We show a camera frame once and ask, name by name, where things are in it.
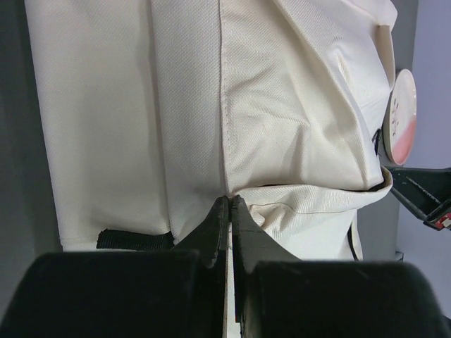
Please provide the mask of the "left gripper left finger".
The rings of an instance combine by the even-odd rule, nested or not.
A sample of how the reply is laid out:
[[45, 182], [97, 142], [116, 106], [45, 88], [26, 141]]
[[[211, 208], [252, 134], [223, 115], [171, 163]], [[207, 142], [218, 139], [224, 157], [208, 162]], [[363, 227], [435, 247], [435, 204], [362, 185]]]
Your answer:
[[207, 269], [225, 270], [228, 250], [229, 199], [215, 200], [205, 219], [173, 247], [173, 250], [194, 250]]

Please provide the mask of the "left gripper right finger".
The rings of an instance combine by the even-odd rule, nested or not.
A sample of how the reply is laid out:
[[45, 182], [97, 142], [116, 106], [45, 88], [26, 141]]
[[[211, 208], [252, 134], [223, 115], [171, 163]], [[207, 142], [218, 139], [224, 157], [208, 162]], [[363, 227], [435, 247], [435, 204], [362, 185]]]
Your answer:
[[300, 261], [257, 225], [241, 196], [232, 199], [231, 220], [236, 275], [252, 274], [260, 262]]

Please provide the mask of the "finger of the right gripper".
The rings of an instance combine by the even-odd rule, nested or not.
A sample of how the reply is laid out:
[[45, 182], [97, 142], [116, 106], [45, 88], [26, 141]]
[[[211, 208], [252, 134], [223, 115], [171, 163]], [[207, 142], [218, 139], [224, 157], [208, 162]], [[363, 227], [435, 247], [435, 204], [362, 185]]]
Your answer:
[[424, 225], [450, 229], [450, 169], [389, 167], [392, 194]]

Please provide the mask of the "cream canvas backpack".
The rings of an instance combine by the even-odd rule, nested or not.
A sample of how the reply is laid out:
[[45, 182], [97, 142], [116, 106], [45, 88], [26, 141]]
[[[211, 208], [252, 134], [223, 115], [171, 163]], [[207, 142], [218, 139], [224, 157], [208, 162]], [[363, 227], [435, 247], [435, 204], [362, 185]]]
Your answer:
[[301, 259], [360, 259], [391, 1], [27, 1], [58, 232], [181, 242], [220, 196]]

